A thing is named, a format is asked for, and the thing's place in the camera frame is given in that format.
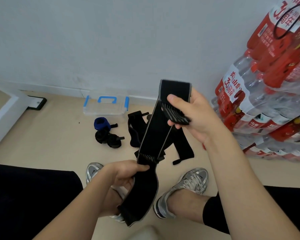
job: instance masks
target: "silver sneaker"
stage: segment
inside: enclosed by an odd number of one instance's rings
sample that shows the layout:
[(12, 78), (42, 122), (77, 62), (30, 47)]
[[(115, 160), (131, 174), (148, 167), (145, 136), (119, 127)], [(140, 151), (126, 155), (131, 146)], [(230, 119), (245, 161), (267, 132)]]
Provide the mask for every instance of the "silver sneaker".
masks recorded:
[[(86, 177), (86, 182), (87, 184), (92, 180), (92, 178), (103, 168), (103, 165), (98, 163), (98, 162), (92, 162), (88, 165), (87, 167), (87, 177)], [(116, 186), (111, 186), (111, 188), (113, 190), (115, 190), (122, 199), (124, 199), (128, 193), (128, 191), (126, 190), (126, 188), (124, 187), (116, 187)], [(121, 222), (124, 223), (124, 219), (121, 216), (121, 214), (119, 215), (114, 215), (114, 216), (110, 216), (111, 218), (115, 219), (117, 222)]]
[(176, 218), (168, 210), (167, 199), (176, 190), (188, 189), (192, 192), (203, 195), (206, 191), (209, 181), (208, 171), (204, 168), (195, 168), (182, 175), (178, 183), (170, 190), (165, 192), (156, 202), (153, 203), (153, 210), (157, 217), (161, 219)]

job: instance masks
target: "wall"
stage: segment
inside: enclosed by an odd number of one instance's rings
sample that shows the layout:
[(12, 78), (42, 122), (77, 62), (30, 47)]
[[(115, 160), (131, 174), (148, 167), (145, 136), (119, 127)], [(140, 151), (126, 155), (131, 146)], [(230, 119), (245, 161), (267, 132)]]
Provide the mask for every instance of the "wall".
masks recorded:
[(160, 79), (208, 98), (278, 0), (0, 0), (0, 79), (125, 88)]

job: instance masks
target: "black pants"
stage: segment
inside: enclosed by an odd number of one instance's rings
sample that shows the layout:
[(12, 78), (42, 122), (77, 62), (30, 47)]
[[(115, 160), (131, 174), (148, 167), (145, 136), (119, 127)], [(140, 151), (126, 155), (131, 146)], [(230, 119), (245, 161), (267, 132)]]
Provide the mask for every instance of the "black pants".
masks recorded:
[[(300, 188), (265, 186), (265, 189), (300, 231)], [(202, 217), (206, 226), (229, 234), (219, 193), (208, 200)]]
[(33, 239), (82, 189), (75, 172), (0, 165), (0, 239)]

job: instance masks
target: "clear plastic storage box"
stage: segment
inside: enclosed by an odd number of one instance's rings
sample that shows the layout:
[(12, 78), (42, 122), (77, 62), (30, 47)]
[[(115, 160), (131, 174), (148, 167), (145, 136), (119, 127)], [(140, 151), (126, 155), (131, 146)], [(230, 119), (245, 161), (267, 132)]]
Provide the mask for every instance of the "clear plastic storage box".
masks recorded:
[(124, 118), (128, 108), (129, 97), (124, 90), (91, 90), (84, 102), (83, 112), (95, 117), (120, 119)]

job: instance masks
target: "person's right hand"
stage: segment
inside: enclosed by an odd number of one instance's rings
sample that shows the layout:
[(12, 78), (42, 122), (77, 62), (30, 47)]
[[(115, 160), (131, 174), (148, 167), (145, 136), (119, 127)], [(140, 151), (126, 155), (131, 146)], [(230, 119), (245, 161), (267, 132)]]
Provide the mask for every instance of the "person's right hand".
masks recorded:
[[(223, 125), (207, 99), (194, 88), (191, 91), (190, 103), (172, 94), (168, 95), (167, 99), (173, 107), (180, 109), (191, 120), (190, 125), (185, 127), (203, 144), (214, 133), (213, 128)], [(168, 124), (174, 125), (171, 120), (168, 120)], [(181, 125), (176, 124), (176, 128), (180, 129)]]

